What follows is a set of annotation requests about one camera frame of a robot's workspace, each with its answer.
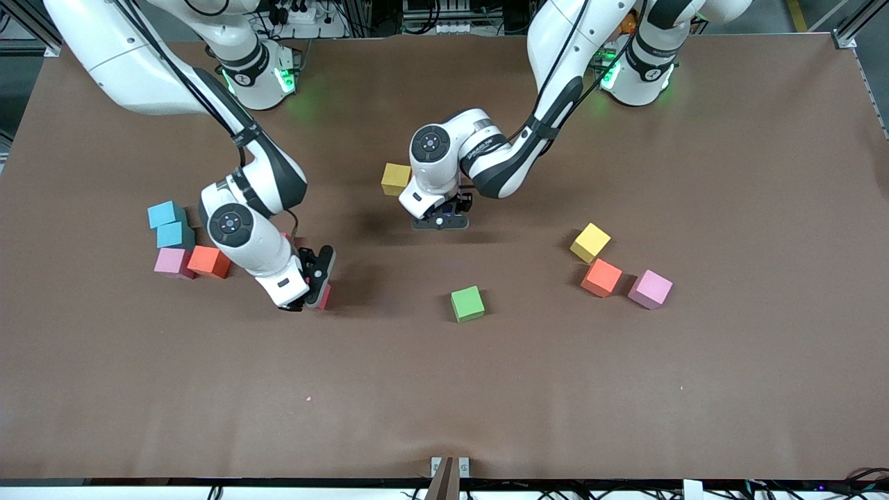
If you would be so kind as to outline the white power strip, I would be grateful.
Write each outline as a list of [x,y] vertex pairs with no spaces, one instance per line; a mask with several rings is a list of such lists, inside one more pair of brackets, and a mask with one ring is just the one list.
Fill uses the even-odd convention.
[[317,0],[267,0],[273,26],[315,25],[319,19]]

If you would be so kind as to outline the aluminium frame rail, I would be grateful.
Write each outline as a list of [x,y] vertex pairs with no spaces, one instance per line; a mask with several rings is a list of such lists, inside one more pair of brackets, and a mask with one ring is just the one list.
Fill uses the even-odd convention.
[[61,45],[45,0],[0,0],[0,56],[55,58]]
[[883,135],[889,140],[889,0],[861,0],[832,35],[836,47],[854,51]]

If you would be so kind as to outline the cyan foam cube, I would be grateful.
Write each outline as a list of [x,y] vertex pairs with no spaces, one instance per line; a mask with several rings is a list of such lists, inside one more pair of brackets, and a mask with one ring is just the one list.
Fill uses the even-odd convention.
[[156,230],[164,225],[175,224],[176,222],[187,224],[188,220],[184,208],[172,200],[157,203],[147,208],[147,224],[151,230]]
[[172,222],[156,228],[156,248],[184,249],[192,252],[196,246],[196,233],[187,222]]

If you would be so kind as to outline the brown table cover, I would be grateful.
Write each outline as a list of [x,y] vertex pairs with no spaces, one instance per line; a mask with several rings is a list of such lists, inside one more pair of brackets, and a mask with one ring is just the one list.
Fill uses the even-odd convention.
[[[535,99],[523,39],[316,42],[257,120],[307,174],[327,310],[153,272],[147,208],[238,155],[46,59],[0,175],[0,478],[842,478],[889,467],[889,140],[828,35],[703,35],[654,104],[591,94],[515,195],[414,231],[414,131]],[[587,224],[622,270],[581,287]],[[646,269],[663,307],[629,299]],[[485,315],[460,323],[452,292]]]

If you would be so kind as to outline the green foam cube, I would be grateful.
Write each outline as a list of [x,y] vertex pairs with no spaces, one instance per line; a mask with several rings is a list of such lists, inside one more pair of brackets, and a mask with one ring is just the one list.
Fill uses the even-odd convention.
[[476,285],[452,292],[450,299],[455,319],[460,323],[485,315],[485,304]]

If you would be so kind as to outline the pink foam cube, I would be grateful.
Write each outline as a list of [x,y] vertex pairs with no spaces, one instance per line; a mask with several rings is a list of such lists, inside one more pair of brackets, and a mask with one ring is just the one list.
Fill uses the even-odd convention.
[[673,288],[673,282],[654,270],[646,269],[639,275],[626,296],[648,310],[663,307]]
[[188,268],[191,257],[192,253],[184,248],[159,248],[153,272],[172,278],[195,279],[197,273]]

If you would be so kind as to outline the yellow foam cube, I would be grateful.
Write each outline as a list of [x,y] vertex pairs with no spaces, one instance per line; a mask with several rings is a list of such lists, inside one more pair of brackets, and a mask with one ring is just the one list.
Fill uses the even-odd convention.
[[412,175],[413,172],[410,165],[387,162],[380,183],[384,195],[398,197],[410,183]]
[[569,250],[587,265],[597,259],[598,254],[612,240],[612,237],[597,227],[596,224],[587,224],[570,244]]

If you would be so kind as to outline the orange foam cube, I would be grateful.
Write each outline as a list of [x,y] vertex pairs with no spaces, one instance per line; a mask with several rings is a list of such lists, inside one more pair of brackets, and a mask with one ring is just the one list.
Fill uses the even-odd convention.
[[602,258],[597,258],[582,278],[581,287],[596,297],[606,298],[614,292],[622,275],[621,269]]
[[195,246],[186,268],[200,276],[226,279],[231,269],[231,259],[217,247]]

